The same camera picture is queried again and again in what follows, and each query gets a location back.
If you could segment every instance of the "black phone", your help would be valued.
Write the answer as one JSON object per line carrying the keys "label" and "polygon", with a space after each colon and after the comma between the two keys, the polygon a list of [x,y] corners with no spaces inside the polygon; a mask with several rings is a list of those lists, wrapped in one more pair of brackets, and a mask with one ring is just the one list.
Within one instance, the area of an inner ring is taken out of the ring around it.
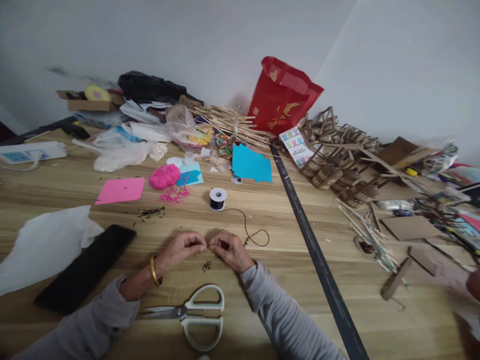
{"label": "black phone", "polygon": [[64,315],[73,313],[136,235],[129,228],[109,226],[36,297],[34,304]]}

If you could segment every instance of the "pink yarn ball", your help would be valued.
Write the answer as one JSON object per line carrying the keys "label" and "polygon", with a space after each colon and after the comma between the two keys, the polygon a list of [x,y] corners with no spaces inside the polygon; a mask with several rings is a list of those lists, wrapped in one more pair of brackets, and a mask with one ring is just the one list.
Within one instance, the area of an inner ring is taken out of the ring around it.
{"label": "pink yarn ball", "polygon": [[173,164],[164,165],[150,175],[150,186],[154,189],[165,189],[177,182],[180,179],[180,169]]}

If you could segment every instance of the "power strip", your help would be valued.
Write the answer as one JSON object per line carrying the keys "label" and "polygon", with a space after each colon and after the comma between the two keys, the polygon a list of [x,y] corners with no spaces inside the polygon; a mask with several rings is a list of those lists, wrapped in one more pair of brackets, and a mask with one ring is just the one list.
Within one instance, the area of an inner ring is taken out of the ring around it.
{"label": "power strip", "polygon": [[47,141],[0,146],[0,159],[11,165],[29,163],[36,159],[35,156],[32,156],[34,151],[42,153],[40,160],[64,158],[67,156],[63,142]]}

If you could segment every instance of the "gold bracelet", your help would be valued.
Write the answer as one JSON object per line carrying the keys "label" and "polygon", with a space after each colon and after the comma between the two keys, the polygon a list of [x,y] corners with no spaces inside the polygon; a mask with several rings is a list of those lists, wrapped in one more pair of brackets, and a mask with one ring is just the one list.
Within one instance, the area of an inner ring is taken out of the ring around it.
{"label": "gold bracelet", "polygon": [[151,277],[153,278],[153,281],[155,282],[155,286],[157,288],[160,287],[160,285],[162,285],[162,282],[163,282],[163,276],[160,276],[160,279],[157,279],[157,274],[155,273],[155,265],[154,265],[154,260],[157,256],[152,256],[152,258],[150,259],[150,270],[151,270]]}

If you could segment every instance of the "red plastic bag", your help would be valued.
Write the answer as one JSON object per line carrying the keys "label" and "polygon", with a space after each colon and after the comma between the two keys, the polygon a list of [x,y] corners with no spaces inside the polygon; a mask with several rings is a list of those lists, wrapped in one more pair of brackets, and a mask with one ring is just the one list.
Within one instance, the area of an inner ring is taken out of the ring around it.
{"label": "red plastic bag", "polygon": [[248,116],[255,116],[255,130],[278,135],[297,125],[324,89],[276,57],[264,57],[261,65]]}

